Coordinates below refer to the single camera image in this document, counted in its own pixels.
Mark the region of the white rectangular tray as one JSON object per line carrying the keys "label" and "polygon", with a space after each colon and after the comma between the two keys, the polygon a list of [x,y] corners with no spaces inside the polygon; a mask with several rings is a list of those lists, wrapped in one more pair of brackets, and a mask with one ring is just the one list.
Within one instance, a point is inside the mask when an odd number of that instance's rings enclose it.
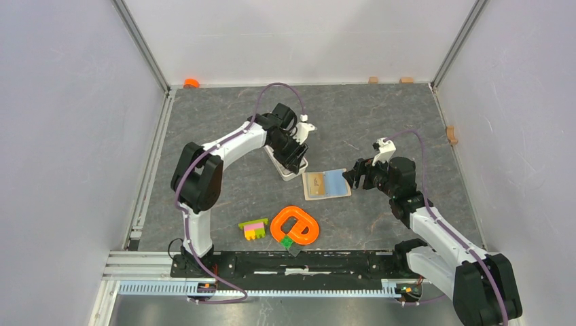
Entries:
{"label": "white rectangular tray", "polygon": [[267,153],[267,155],[270,158],[273,165],[275,166],[275,168],[278,171],[279,175],[281,176],[282,180],[284,180],[284,181],[290,181],[290,180],[300,176],[302,173],[305,172],[305,170],[308,167],[307,159],[302,158],[298,172],[293,173],[290,170],[287,170],[278,160],[276,160],[276,158],[273,155],[273,150],[270,146],[265,145],[264,150]]}

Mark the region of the tan credit card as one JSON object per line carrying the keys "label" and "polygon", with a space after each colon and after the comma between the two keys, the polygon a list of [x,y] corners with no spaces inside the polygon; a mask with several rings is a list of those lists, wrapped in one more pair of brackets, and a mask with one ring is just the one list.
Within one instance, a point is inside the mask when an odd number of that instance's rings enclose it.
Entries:
{"label": "tan credit card", "polygon": [[310,197],[324,196],[326,194],[325,173],[306,173],[306,185],[308,188],[308,195]]}

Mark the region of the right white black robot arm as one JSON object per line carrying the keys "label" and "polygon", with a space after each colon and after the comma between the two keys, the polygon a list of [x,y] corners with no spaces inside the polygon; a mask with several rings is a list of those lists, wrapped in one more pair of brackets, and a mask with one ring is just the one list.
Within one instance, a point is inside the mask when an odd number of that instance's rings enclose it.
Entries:
{"label": "right white black robot arm", "polygon": [[474,245],[442,218],[417,188],[414,161],[358,159],[342,176],[351,187],[387,195],[393,215],[418,234],[395,246],[392,267],[397,275],[416,273],[430,281],[452,301],[464,325],[506,325],[522,316],[511,262],[502,253]]}

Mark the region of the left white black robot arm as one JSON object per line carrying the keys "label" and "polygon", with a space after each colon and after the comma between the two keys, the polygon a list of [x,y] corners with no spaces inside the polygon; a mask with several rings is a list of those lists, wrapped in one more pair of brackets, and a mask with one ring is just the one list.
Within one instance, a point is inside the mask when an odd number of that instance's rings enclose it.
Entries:
{"label": "left white black robot arm", "polygon": [[279,103],[270,113],[254,113],[220,139],[204,145],[190,142],[183,148],[170,186],[183,215],[181,254],[191,272],[202,277],[213,269],[211,209],[220,197],[225,169],[263,148],[282,180],[290,181],[306,170],[306,139],[316,130],[306,114],[296,115]]}

